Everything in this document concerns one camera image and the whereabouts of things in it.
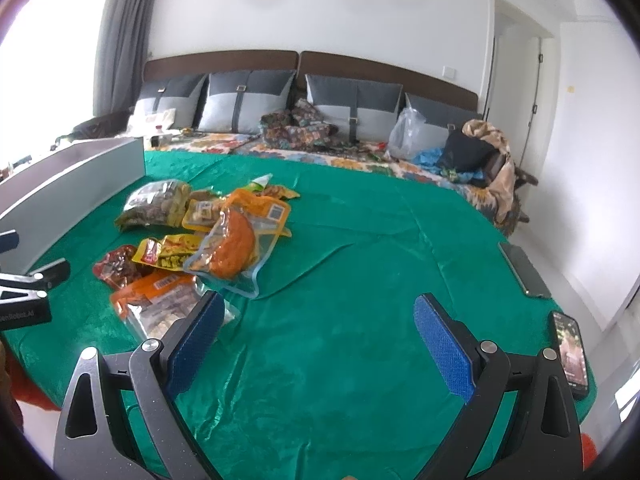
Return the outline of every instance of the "wall outlet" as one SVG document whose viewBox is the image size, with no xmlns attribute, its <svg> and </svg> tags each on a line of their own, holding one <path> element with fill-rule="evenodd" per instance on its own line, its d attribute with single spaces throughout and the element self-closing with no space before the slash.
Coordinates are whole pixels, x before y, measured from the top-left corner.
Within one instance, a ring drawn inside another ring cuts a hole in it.
<svg viewBox="0 0 640 480">
<path fill-rule="evenodd" d="M 451 68 L 450 66 L 444 66 L 442 68 L 442 76 L 447 79 L 455 79 L 456 78 L 456 69 Z"/>
</svg>

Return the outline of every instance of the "black bag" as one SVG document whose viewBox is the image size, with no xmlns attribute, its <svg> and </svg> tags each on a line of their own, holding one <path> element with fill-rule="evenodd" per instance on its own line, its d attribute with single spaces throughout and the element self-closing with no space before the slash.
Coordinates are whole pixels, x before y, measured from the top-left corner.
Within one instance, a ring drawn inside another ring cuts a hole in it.
<svg viewBox="0 0 640 480">
<path fill-rule="evenodd" d="M 460 130 L 453 130 L 436 165 L 458 173 L 484 168 L 489 159 L 499 153 L 496 148 L 477 137 L 469 137 Z"/>
</svg>

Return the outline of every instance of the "brown headboard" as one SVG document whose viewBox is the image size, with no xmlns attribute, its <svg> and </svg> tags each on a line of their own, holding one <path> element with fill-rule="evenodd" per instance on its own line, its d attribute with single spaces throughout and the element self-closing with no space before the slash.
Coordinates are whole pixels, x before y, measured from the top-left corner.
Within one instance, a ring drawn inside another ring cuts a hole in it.
<svg viewBox="0 0 640 480">
<path fill-rule="evenodd" d="M 476 111 L 478 96 L 471 90 L 399 66 L 359 57 L 339 56 L 305 50 L 300 54 L 297 85 L 306 89 L 306 74 L 402 83 L 403 91 L 448 105 Z"/>
<path fill-rule="evenodd" d="M 145 64 L 145 81 L 186 74 L 231 70 L 295 70 L 298 53 L 293 50 L 221 50 L 153 59 Z"/>
</svg>

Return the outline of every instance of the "white floor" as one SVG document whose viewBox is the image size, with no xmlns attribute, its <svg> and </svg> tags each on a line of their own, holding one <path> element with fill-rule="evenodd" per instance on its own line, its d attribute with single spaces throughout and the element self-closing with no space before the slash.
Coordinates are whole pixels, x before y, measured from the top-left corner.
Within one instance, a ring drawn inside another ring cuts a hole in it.
<svg viewBox="0 0 640 480">
<path fill-rule="evenodd" d="M 526 229 L 517 230 L 510 242 L 524 248 L 554 299 L 580 324 L 587 357 L 598 384 L 598 397 L 582 424 L 582 431 L 591 436 L 598 449 L 602 449 L 620 425 L 620 410 L 614 395 L 638 369 L 640 319 L 634 314 L 634 308 L 627 309 L 620 322 L 603 333 L 578 294 L 527 236 Z M 28 404 L 20 407 L 24 414 L 25 434 L 51 464 L 58 413 L 44 412 Z"/>
</svg>

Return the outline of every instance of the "door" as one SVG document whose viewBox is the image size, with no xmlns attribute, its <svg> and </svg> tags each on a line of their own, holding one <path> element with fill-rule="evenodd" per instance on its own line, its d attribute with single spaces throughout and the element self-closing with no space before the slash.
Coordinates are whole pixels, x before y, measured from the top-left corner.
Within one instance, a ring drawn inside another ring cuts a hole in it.
<svg viewBox="0 0 640 480">
<path fill-rule="evenodd" d="M 511 25 L 496 39 L 486 120 L 502 130 L 519 165 L 526 150 L 538 88 L 541 40 Z"/>
</svg>

